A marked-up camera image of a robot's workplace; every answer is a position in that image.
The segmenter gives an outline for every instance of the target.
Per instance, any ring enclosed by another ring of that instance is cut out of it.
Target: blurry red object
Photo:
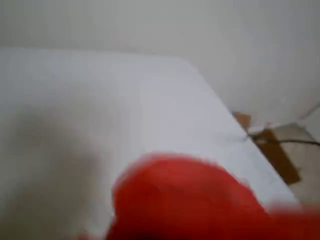
[[[320,239],[320,216],[270,215],[223,168],[186,155],[152,154],[115,185],[107,240]]]

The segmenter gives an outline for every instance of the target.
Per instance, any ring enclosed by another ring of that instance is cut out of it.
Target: floor
[[[280,140],[313,140],[297,124],[281,126],[273,132]],[[320,204],[320,147],[299,143],[282,143],[281,146],[301,177],[301,181],[289,186],[293,194],[302,204]]]

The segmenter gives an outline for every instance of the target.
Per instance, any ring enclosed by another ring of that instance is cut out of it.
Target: bed
[[[112,218],[113,183],[151,152],[217,163],[266,208],[274,201],[298,204],[198,70],[182,59],[1,48],[0,73],[0,232],[6,229],[0,235],[19,234],[10,232],[20,226],[8,223],[12,215],[26,226],[25,236],[103,234]]]

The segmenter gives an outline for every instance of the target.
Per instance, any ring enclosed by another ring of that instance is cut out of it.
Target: black cable
[[[270,144],[283,144],[283,143],[296,143],[296,144],[309,144],[309,145],[316,145],[320,147],[320,142],[318,141],[310,141],[310,140],[300,140],[300,139],[282,139],[282,140],[275,140],[265,137],[260,137],[257,135],[249,135],[249,137],[256,142],[257,144],[260,143],[270,143]]]

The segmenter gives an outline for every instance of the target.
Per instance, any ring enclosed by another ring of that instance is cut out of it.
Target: white sheet
[[[153,151],[217,162],[246,181],[263,205],[297,203],[181,59],[2,48],[0,74],[0,237],[1,226],[33,239],[80,229],[102,234],[112,184]],[[20,233],[18,223],[6,225],[12,216],[26,226]]]

